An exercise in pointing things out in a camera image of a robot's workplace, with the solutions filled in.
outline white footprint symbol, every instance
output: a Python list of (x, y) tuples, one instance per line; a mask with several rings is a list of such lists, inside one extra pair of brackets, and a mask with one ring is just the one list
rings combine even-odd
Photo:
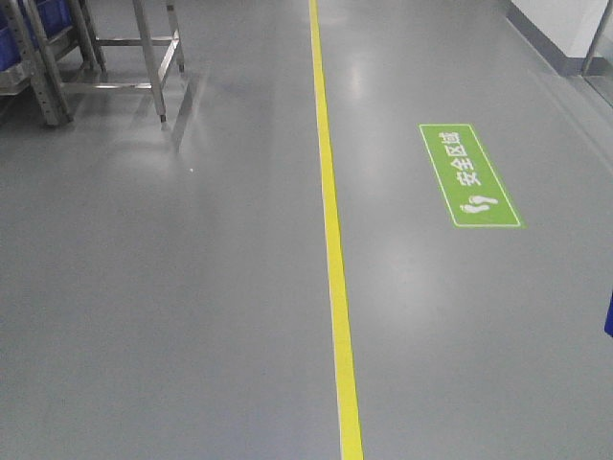
[(480, 196), (480, 195), (474, 195), (471, 196), (468, 199), (468, 202), (470, 204), (476, 204), (476, 205), (480, 205), (480, 204), (498, 204), (498, 200), (496, 198), (488, 198), (487, 196)]
[(489, 211), (489, 206), (486, 204), (482, 204), (481, 206), (473, 206), (471, 204), (463, 204), (460, 206), (460, 209), (467, 214), (479, 214), (484, 213), (485, 211)]

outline gray epoxy floor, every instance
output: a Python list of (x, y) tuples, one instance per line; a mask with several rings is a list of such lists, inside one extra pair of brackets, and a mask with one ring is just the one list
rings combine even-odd
[[(320, 2), (366, 458), (609, 460), (609, 107), (504, 2)], [(0, 127), (3, 458), (339, 458), (307, 0), (179, 7), (169, 126)], [(455, 229), (419, 123), (474, 124), (528, 228)]]

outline yellow floor line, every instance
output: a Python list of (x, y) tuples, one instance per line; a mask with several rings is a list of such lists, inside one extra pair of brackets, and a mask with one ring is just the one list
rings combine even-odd
[(336, 202), (336, 180), (332, 145), (329, 136), (326, 79), (322, 61), (317, 0), (309, 0), (310, 27), (317, 102), (317, 126), (322, 168), (322, 190), (328, 248), (329, 293), (332, 308), (332, 332), (336, 371), (336, 393), (341, 433), (343, 460), (363, 460), (362, 432), (357, 407), (355, 372), (353, 369), (352, 333), (349, 321), (349, 303), (345, 284), (341, 225)]

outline green floor sign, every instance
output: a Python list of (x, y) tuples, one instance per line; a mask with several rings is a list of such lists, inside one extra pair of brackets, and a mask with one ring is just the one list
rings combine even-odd
[(456, 226), (524, 226), (471, 125), (420, 130)]

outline blue plastic crate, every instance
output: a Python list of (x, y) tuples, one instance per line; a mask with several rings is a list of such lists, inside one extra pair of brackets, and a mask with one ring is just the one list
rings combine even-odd
[(0, 72), (13, 67), (20, 60), (21, 56), (9, 27), (0, 28)]
[(609, 315), (606, 318), (606, 323), (604, 323), (604, 331), (613, 337), (613, 297), (611, 297)]
[(36, 0), (36, 4), (47, 36), (57, 35), (72, 25), (68, 5), (64, 0)]

